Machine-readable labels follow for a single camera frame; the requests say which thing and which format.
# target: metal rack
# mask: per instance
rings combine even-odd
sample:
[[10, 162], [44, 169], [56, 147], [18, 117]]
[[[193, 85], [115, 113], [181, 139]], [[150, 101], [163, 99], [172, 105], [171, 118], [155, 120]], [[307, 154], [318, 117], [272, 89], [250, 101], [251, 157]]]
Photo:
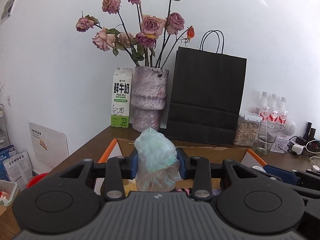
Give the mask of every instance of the metal rack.
[[9, 140], [7, 124], [5, 121], [4, 105], [0, 104], [0, 148], [5, 148], [9, 145], [10, 145], [10, 140]]

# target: wooden table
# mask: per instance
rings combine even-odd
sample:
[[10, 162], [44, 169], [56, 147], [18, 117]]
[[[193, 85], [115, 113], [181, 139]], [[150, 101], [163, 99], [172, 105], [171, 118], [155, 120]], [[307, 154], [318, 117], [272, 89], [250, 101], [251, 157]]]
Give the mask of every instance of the wooden table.
[[[80, 149], [74, 152], [66, 160], [55, 167], [48, 176], [55, 174], [57, 172], [63, 171], [70, 165], [77, 163], [80, 160], [90, 158], [97, 162], [110, 142], [114, 138], [123, 138], [128, 140], [135, 140], [140, 133], [133, 130], [131, 127], [125, 128], [115, 128], [108, 127], [99, 133], [96, 137], [91, 139]], [[193, 142], [177, 141], [172, 140], [175, 145], [179, 146], [212, 146], [208, 144], [200, 144]], [[306, 170], [311, 168], [309, 158], [295, 158], [291, 154], [280, 154], [271, 152], [267, 156], [260, 157], [269, 165], [275, 166], [285, 170]], [[0, 216], [0, 238], [1, 240], [10, 240], [13, 236], [19, 233], [20, 229], [17, 225], [16, 219], [12, 213], [12, 206]]]

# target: vase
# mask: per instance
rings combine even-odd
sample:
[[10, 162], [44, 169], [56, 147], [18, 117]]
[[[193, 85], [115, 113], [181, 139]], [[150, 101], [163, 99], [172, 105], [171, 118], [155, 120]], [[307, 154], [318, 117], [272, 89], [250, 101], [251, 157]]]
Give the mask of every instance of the vase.
[[135, 68], [131, 104], [136, 107], [132, 120], [132, 128], [143, 132], [151, 127], [160, 128], [160, 110], [167, 106], [167, 86], [169, 70], [163, 73], [151, 67]]

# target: white wall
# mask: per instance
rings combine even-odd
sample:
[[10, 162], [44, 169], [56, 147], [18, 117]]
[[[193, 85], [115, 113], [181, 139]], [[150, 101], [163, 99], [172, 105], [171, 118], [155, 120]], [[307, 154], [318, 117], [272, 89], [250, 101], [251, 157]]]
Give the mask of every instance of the white wall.
[[[7, 0], [0, 0], [3, 8]], [[17, 0], [12, 16], [0, 25], [0, 81], [9, 133], [18, 151], [27, 149], [37, 172], [48, 168], [34, 156], [29, 121], [67, 134], [70, 154], [110, 124], [112, 76], [116, 66], [132, 66], [127, 54], [115, 58], [98, 50], [91, 38], [98, 30], [78, 33], [75, 23], [94, 15], [111, 28], [117, 15], [101, 10], [102, 0]], [[168, 0], [144, 0], [145, 14], [165, 18]], [[122, 0], [127, 29], [137, 33], [135, 6]], [[289, 117], [302, 134], [307, 121], [320, 130], [320, 0], [182, 0], [173, 2], [198, 48], [205, 31], [220, 29], [225, 54], [248, 59], [242, 100], [251, 109], [261, 92], [285, 96]], [[216, 37], [205, 49], [215, 51]], [[166, 67], [174, 67], [172, 54]], [[4, 97], [10, 95], [12, 106]]]

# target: plastic bottle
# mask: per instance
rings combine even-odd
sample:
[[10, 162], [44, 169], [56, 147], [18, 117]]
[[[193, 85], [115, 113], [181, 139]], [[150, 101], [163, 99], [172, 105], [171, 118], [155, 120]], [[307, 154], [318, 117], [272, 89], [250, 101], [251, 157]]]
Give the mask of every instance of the plastic bottle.
[[269, 117], [268, 96], [269, 93], [262, 92], [262, 98], [259, 100], [256, 110], [254, 111], [256, 114], [262, 116], [263, 121], [266, 121]]
[[285, 124], [285, 121], [287, 120], [288, 110], [287, 110], [287, 99], [284, 97], [281, 97], [281, 102], [279, 104], [279, 118], [278, 122]]
[[272, 122], [276, 122], [279, 115], [279, 108], [277, 107], [277, 98], [278, 96], [276, 94], [272, 94], [270, 100], [270, 114], [268, 120]]

